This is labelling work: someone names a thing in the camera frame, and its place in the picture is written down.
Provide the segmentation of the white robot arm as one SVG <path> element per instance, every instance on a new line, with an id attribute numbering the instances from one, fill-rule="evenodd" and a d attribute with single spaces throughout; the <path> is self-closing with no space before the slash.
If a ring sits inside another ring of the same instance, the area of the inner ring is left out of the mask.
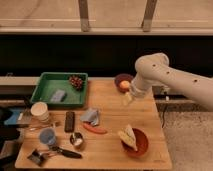
<path id="1" fill-rule="evenodd" d="M 135 70 L 136 76 L 123 98 L 124 105 L 136 98 L 144 98 L 154 82 L 160 82 L 213 111 L 213 78 L 171 68 L 169 58 L 164 53 L 139 57 Z"/>

